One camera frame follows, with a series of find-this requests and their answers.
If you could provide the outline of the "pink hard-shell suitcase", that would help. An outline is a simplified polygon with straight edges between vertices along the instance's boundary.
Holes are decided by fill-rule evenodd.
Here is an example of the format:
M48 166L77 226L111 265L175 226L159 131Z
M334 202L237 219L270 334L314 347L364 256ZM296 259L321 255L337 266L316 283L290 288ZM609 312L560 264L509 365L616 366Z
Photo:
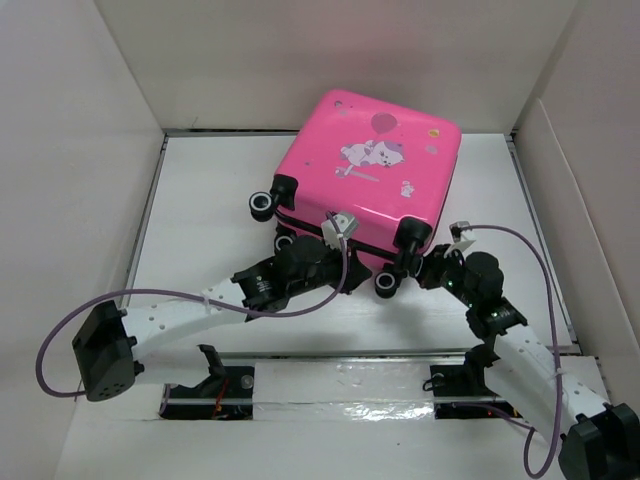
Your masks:
M453 122L334 89L323 95L276 168L249 198L252 217L278 222L274 248L321 236L327 212L355 217L349 243L392 297L437 229L462 133Z

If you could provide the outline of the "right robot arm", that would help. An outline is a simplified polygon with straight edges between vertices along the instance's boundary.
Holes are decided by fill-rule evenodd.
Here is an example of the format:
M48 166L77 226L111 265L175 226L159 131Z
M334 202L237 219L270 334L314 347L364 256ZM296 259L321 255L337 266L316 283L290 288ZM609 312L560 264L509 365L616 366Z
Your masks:
M494 256L463 256L439 245L413 276L420 287L443 288L467 308L467 323L480 343L466 355L465 387L490 390L514 407L548 442L565 478L638 478L638 415L625 403L609 403L560 366L504 297L504 275Z

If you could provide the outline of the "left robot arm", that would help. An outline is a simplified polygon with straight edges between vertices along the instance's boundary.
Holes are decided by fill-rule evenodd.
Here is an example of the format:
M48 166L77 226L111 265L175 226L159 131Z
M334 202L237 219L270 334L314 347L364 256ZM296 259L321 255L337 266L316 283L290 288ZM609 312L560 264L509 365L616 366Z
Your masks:
M200 295L173 293L166 302L128 311L112 300L101 301L72 341L85 396L106 401L138 377L151 379L158 370L150 356L169 343L217 326L286 318L290 299L325 286L334 295L348 294L371 275L357 254L300 236Z

